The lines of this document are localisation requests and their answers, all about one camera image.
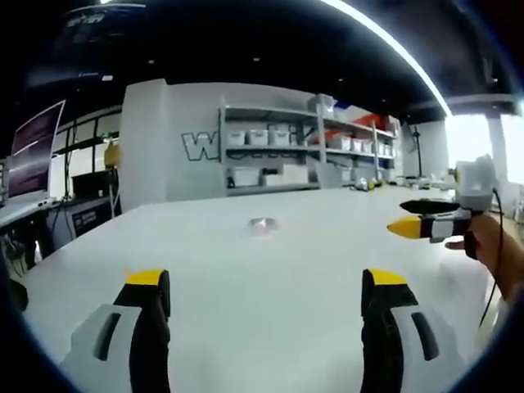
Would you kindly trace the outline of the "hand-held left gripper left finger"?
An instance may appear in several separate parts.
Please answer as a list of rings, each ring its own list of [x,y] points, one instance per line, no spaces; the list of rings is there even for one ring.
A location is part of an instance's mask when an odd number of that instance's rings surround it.
[[[72,333],[60,370],[82,392],[169,392],[169,317],[169,271],[130,273]]]

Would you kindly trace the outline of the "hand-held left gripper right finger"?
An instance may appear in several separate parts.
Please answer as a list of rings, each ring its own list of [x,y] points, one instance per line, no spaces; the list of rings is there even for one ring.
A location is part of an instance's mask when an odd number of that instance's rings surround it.
[[[447,392],[465,371],[454,329],[399,274],[365,269],[362,392]]]

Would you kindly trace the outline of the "person's right hand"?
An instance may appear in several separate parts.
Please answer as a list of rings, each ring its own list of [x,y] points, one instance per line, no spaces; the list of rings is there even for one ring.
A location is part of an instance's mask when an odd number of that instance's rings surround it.
[[[511,305],[523,287],[523,248],[491,216],[474,217],[469,230],[477,241],[477,259],[491,273],[504,301]]]

